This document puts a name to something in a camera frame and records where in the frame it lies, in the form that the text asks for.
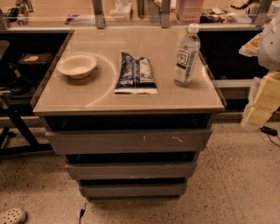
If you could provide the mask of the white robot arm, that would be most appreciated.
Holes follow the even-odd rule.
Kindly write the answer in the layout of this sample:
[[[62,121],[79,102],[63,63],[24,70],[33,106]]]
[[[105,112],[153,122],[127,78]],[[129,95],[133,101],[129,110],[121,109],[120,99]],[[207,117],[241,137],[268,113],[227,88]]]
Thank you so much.
[[[239,54],[256,56],[258,64],[269,71],[255,77],[248,94],[248,104],[242,114],[241,126],[248,131],[260,129],[280,108],[280,12],[263,31],[243,45]]]

